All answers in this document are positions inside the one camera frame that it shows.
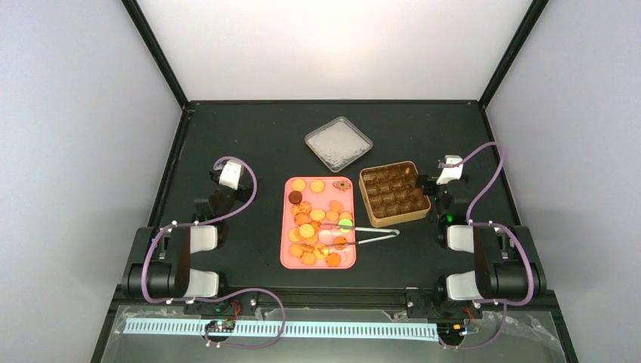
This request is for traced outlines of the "gold cookie tin box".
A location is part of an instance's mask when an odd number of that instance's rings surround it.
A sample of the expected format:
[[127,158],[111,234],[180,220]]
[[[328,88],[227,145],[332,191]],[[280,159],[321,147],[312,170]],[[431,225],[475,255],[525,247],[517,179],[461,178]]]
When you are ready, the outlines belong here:
[[362,169],[358,185],[370,223],[375,228],[424,219],[431,202],[416,186],[418,169],[403,161]]

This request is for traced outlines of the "pink plastic tray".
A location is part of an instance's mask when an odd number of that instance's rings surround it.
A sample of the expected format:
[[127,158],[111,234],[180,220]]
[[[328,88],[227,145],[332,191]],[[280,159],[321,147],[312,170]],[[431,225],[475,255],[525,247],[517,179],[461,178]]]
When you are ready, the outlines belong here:
[[[287,196],[293,191],[291,183],[295,178],[306,180],[306,189],[302,192],[302,202],[291,204]],[[310,183],[320,179],[325,182],[325,189],[321,193],[310,190]],[[333,183],[343,180],[351,183],[351,189],[339,191]],[[330,210],[330,201],[339,201],[344,210],[338,214]],[[326,212],[325,220],[313,221],[309,213],[312,209],[322,209]],[[337,249],[325,244],[320,244],[316,236],[302,239],[298,227],[310,223],[318,231],[321,223],[336,223],[340,219],[351,219],[355,226],[355,201],[353,183],[342,176],[295,176],[285,182],[283,193],[282,234],[280,242],[280,262],[288,269],[348,269],[357,259],[356,247]]]

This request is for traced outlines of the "green round cookie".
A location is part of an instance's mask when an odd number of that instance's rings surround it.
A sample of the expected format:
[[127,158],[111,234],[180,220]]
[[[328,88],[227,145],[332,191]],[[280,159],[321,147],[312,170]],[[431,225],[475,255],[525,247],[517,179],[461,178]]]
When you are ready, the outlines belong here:
[[342,233],[349,233],[354,227],[353,221],[347,218],[340,219],[337,225]]

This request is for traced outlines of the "metal tongs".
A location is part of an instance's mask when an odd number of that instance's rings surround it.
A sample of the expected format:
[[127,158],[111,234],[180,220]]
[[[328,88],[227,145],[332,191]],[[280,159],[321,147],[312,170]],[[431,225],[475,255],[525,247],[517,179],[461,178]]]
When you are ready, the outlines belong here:
[[318,233],[321,230],[329,230],[335,234],[335,239],[330,247],[345,249],[351,246],[371,244],[382,240],[388,240],[398,237],[401,232],[398,229],[390,228],[371,228],[354,226],[349,233],[342,233],[339,230],[338,222],[321,223],[315,236],[318,239]]

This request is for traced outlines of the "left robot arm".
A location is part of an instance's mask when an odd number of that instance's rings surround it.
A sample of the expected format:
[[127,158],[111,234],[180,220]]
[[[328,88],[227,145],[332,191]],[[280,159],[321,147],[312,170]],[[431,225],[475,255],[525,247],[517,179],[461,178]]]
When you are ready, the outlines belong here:
[[220,248],[228,234],[227,222],[207,222],[226,216],[235,203],[246,204],[257,191],[259,180],[250,178],[232,184],[232,178],[223,172],[210,172],[215,182],[212,193],[194,200],[194,213],[186,226],[176,231],[168,230],[151,253],[147,264],[146,279],[143,267],[158,228],[141,227],[136,231],[127,265],[123,272],[121,291],[133,299],[143,299],[143,286],[147,286],[150,299],[179,300],[214,298],[227,288],[226,277],[221,272],[201,271],[191,266],[196,253]]

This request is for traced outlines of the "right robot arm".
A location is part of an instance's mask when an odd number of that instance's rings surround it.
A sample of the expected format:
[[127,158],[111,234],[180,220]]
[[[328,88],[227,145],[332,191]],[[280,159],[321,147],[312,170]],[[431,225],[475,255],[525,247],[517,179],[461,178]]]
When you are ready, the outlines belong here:
[[547,290],[528,227],[472,222],[466,212],[473,197],[466,177],[439,181],[419,175],[416,186],[435,202],[436,241],[443,248],[472,255],[471,271],[441,276],[430,296],[432,310],[451,316],[461,302],[523,306]]

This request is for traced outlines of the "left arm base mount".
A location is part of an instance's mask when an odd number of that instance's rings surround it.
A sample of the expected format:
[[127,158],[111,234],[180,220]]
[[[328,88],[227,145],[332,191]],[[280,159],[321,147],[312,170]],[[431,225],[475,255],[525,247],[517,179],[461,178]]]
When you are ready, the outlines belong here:
[[240,319],[241,317],[253,316],[257,306],[257,298],[257,293],[249,293],[235,296],[220,303],[195,302],[191,305],[185,305],[183,313],[186,315],[199,315],[201,317],[215,318],[233,318],[236,316]]

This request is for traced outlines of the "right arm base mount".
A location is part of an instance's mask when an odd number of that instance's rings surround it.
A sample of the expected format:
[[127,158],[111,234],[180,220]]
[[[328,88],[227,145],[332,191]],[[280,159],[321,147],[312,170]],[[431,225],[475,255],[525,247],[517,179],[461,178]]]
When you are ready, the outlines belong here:
[[407,288],[404,291],[409,318],[425,318],[436,323],[457,323],[468,318],[480,319],[482,311],[469,301],[449,300],[434,288]]

